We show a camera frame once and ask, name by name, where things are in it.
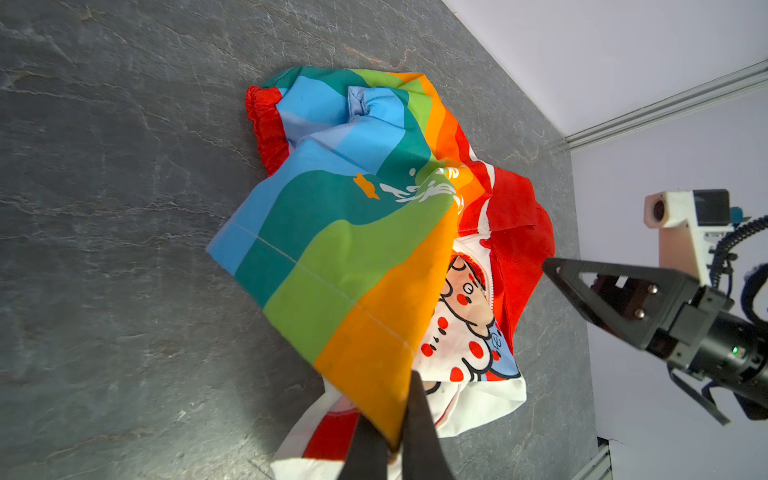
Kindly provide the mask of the colourful rainbow kids jacket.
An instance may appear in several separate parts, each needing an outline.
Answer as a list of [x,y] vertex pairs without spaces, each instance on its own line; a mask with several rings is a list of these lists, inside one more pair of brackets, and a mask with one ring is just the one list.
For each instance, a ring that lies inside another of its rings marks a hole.
[[480,160],[421,73],[294,67],[244,103],[267,176],[208,253],[324,382],[274,476],[338,478],[367,420],[402,478],[412,384],[441,438],[520,408],[513,336],[555,252],[532,183]]

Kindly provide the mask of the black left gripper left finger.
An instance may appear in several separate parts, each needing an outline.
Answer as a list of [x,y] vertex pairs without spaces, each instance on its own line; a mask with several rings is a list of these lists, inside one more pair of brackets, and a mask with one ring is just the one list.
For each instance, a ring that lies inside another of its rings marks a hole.
[[338,476],[339,480],[386,480],[389,447],[386,439],[363,415]]

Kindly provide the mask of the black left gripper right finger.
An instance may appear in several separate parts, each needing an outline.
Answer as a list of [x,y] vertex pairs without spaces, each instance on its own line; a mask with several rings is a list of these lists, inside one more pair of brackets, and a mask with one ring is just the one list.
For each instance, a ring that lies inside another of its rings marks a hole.
[[402,478],[404,480],[453,480],[443,454],[423,382],[411,372],[407,409],[402,429]]

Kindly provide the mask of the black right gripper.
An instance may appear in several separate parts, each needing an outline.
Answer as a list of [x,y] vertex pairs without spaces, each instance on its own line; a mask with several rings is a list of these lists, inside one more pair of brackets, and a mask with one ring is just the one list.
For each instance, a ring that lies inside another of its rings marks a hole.
[[767,329],[730,314],[722,293],[697,293],[696,278],[667,268],[549,258],[542,269],[586,321],[624,343],[669,351],[669,333],[670,379],[718,423],[729,419],[714,388],[730,391],[748,419],[767,419]]

